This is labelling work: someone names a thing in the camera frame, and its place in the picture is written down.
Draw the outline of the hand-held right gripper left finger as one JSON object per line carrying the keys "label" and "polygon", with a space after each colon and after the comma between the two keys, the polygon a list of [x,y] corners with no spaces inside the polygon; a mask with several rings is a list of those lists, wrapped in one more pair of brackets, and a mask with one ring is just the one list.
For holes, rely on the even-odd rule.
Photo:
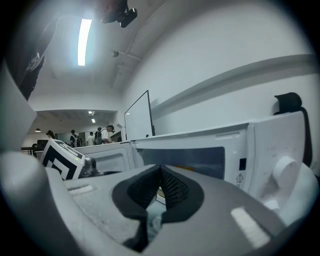
{"label": "hand-held right gripper left finger", "polygon": [[161,253],[162,235],[148,240],[147,211],[128,196],[131,184],[146,186],[157,165],[98,177],[63,181],[46,168],[53,210],[66,232],[54,232],[59,253]]}

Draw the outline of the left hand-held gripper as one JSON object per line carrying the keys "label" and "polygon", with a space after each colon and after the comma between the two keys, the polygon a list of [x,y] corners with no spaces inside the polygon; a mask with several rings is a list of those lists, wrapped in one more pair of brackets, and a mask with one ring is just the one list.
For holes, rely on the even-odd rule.
{"label": "left hand-held gripper", "polygon": [[46,168],[59,171],[63,180],[77,180],[97,177],[97,163],[93,157],[86,157],[66,143],[50,139],[42,153],[41,162]]}

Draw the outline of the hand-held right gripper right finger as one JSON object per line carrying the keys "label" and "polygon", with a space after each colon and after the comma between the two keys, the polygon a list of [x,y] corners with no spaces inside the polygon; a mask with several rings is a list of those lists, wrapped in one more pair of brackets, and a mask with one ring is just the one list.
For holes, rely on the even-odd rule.
{"label": "hand-held right gripper right finger", "polygon": [[173,166],[162,166],[166,211],[147,246],[149,256],[246,256],[276,250],[280,218],[238,187]]}

